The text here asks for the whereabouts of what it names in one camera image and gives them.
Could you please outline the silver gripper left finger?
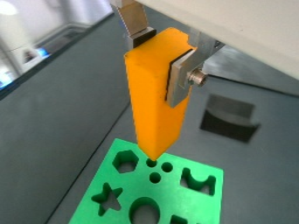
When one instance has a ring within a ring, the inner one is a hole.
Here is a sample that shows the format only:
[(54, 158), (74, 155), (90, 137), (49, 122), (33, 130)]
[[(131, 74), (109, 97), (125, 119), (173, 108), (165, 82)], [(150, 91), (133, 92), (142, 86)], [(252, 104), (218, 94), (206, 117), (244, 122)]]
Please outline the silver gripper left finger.
[(145, 6), (137, 0), (110, 0), (126, 29), (127, 48), (134, 49), (157, 35), (149, 25)]

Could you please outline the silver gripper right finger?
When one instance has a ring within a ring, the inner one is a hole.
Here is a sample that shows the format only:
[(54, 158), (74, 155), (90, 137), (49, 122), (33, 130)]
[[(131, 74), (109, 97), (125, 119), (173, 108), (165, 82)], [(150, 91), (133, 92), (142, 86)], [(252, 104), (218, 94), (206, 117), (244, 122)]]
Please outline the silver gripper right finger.
[(186, 99), (194, 83), (202, 86), (207, 74), (202, 71), (205, 61), (226, 45), (198, 29), (191, 29), (189, 44), (193, 46), (170, 65), (166, 101), (175, 108)]

